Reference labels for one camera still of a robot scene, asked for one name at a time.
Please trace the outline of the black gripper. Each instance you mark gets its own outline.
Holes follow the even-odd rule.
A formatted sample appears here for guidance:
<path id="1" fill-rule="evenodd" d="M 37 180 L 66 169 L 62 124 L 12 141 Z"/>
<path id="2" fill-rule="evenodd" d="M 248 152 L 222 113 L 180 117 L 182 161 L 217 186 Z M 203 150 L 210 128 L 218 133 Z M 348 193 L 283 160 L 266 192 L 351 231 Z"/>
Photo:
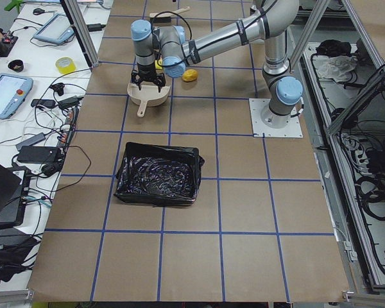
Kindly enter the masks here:
<path id="1" fill-rule="evenodd" d="M 141 90 L 142 82 L 154 83 L 158 88 L 158 93 L 161 93 L 163 87 L 166 86 L 164 73 L 158 73 L 155 68 L 155 63 L 148 65 L 137 64 L 137 70 L 131 72 L 131 83 Z"/>

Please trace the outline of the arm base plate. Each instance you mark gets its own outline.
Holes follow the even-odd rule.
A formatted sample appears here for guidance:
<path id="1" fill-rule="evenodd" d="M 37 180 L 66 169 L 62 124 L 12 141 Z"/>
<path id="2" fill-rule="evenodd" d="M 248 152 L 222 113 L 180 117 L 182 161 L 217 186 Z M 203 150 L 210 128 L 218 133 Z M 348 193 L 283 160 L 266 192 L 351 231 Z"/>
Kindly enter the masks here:
<path id="1" fill-rule="evenodd" d="M 297 109 L 289 115 L 275 115 L 269 108 L 270 99 L 250 98 L 250 115 L 254 137 L 295 138 L 303 137 Z"/>

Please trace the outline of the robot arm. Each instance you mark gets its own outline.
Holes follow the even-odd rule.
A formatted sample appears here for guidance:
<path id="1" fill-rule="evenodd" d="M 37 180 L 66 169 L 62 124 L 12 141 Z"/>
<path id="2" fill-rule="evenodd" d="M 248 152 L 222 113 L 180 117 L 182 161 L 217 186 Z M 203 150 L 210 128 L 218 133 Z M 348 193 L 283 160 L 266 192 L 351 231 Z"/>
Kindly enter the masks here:
<path id="1" fill-rule="evenodd" d="M 280 82 L 289 76 L 286 30 L 298 13 L 299 2 L 256 1 L 255 5 L 250 16 L 190 40 L 179 26 L 158 27 L 143 19 L 132 22 L 137 69 L 131 73 L 131 82 L 140 87 L 146 81 L 161 89 L 167 76 L 179 78 L 192 64 L 261 39 L 265 46 L 262 74 L 271 93 L 269 110 L 288 116 L 301 95 L 290 99 L 281 92 Z"/>

